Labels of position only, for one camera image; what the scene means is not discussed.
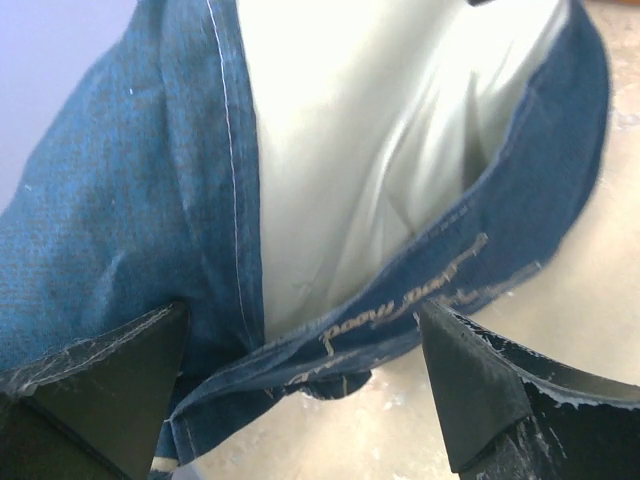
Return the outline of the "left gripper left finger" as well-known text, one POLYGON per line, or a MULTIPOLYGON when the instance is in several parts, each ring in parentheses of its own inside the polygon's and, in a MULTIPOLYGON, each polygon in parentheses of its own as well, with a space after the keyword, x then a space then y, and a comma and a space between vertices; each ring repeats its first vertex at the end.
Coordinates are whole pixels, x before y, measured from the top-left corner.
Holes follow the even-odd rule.
POLYGON ((2 478, 146 478, 188 335, 175 302, 3 371, 2 478))

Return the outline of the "blue fish-print pillowcase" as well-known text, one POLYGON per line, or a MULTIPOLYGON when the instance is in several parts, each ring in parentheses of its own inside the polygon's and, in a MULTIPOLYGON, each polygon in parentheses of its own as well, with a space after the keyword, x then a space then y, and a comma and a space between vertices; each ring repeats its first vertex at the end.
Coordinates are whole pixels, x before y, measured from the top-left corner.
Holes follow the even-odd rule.
POLYGON ((265 335, 257 118, 242 1, 141 1, 29 157, 1 216, 1 367, 177 300, 190 334, 151 463, 170 474, 302 390, 359 389, 419 342, 414 309, 473 313, 537 273, 599 173, 610 78, 584 5, 460 199, 354 296, 265 335))

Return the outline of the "white pillow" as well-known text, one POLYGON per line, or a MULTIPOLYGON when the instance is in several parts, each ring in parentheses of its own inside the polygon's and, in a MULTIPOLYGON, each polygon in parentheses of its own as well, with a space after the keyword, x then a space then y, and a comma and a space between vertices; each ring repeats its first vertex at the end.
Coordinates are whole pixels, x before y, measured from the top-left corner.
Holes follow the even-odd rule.
POLYGON ((344 303, 499 148, 565 1, 242 1, 265 335, 344 303))

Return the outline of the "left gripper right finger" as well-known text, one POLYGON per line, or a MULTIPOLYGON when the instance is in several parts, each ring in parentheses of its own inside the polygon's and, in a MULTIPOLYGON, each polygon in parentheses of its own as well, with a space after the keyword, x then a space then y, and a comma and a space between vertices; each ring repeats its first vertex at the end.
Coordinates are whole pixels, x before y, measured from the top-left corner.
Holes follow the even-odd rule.
POLYGON ((559 363, 432 302, 418 322, 460 478, 638 478, 637 386, 559 363))

